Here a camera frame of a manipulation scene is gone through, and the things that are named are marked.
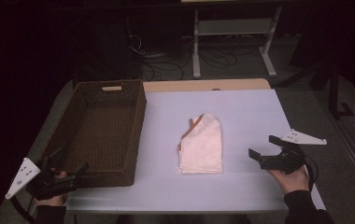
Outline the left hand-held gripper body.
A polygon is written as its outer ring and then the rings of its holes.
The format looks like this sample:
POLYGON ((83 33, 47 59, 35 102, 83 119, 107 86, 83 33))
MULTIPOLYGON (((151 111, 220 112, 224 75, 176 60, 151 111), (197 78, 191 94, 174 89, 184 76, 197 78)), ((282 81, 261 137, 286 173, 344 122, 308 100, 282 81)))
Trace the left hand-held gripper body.
POLYGON ((29 158, 24 158, 5 198, 11 200, 19 191, 25 189, 38 201, 50 200, 57 196, 66 200, 68 194, 77 189, 77 177, 76 174, 71 174, 59 178, 48 165, 39 168, 29 158))

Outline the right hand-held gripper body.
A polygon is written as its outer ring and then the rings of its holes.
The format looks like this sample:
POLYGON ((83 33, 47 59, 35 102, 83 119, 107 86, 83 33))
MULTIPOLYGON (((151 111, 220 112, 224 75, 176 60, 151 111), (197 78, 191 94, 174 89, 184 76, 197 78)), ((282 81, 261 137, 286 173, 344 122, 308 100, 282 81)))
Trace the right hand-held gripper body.
POLYGON ((324 146, 327 144, 326 139, 320 139, 294 129, 279 138, 287 142, 288 147, 281 148, 278 155, 262 156, 262 160, 258 163, 263 170, 279 170, 289 175, 305 164, 305 153, 300 149, 300 145, 324 146))

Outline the brown woven basket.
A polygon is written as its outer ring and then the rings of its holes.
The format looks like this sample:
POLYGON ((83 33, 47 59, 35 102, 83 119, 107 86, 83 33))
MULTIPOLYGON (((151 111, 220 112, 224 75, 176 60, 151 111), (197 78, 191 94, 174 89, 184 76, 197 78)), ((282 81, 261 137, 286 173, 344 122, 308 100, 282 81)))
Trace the brown woven basket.
POLYGON ((80 188, 129 187, 146 105, 140 79, 80 82, 43 155, 61 149, 64 155, 51 165, 68 173, 88 163, 80 188))

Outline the white cloth brown trim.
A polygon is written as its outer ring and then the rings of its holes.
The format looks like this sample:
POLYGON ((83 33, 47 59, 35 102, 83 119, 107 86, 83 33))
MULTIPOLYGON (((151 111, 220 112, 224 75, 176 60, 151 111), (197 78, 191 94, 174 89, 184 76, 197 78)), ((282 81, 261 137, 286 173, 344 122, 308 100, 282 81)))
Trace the white cloth brown trim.
POLYGON ((219 119, 203 114, 190 119, 190 128, 177 147, 181 174, 220 174, 223 172, 219 119))

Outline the person's left hand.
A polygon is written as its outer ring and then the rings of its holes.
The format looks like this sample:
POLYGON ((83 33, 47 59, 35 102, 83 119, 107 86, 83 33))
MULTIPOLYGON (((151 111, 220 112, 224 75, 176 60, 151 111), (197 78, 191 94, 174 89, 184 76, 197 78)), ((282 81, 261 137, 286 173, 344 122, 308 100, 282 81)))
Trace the person's left hand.
MULTIPOLYGON (((54 174, 56 178, 67 177, 67 172, 65 171, 57 171, 55 168, 51 168, 50 171, 54 174)), ((68 200, 68 197, 69 194, 64 193, 46 200, 35 199, 35 205, 36 206, 63 206, 68 200)))

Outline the person's right hand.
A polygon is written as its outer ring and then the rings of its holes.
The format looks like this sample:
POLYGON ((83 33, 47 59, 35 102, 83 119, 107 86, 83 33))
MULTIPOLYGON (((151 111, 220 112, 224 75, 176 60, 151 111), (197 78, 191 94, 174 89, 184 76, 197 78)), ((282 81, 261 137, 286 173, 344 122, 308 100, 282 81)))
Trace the person's right hand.
POLYGON ((289 175, 279 170, 268 170, 267 173, 276 180, 284 194, 296 190, 309 191, 308 175, 304 166, 289 175))

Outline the black metal stand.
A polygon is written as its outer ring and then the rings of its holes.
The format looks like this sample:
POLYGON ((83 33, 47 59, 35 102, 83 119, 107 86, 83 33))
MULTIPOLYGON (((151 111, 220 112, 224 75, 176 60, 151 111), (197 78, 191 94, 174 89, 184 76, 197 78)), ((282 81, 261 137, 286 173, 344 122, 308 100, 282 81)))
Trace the black metal stand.
POLYGON ((289 77, 283 81, 274 84, 274 88, 285 88, 299 79, 313 74, 310 82, 310 88, 314 91, 320 91, 326 83, 329 83, 328 108, 333 117, 340 120, 341 117, 353 116, 354 113, 347 103, 338 102, 339 93, 339 71, 336 60, 323 59, 307 67, 303 71, 289 77))

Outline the white table mat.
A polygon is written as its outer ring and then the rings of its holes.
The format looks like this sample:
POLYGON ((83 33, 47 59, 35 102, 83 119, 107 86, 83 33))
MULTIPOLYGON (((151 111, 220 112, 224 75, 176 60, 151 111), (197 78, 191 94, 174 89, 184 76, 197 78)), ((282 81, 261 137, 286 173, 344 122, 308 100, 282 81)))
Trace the white table mat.
POLYGON ((269 143, 291 126, 273 90, 149 92, 135 182, 126 188, 79 189, 72 213, 246 213, 284 211, 277 182, 252 160, 249 149, 276 155, 269 143), (178 172, 178 143, 189 120, 205 113, 221 124, 223 171, 178 172))

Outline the white metal table frame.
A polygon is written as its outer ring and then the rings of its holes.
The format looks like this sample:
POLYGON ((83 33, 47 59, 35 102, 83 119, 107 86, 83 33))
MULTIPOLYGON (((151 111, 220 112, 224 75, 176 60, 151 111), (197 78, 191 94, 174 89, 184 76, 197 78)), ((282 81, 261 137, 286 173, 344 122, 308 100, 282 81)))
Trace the white metal table frame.
POLYGON ((199 11, 196 10, 194 14, 193 26, 193 78, 201 78, 199 37, 210 35, 266 35, 265 43, 258 47, 258 50, 261 54, 268 75, 270 77, 275 77, 277 75, 277 71, 272 64, 268 51, 271 47, 281 10, 282 7, 277 7, 274 15, 270 18, 210 21, 201 21, 199 19, 199 11))

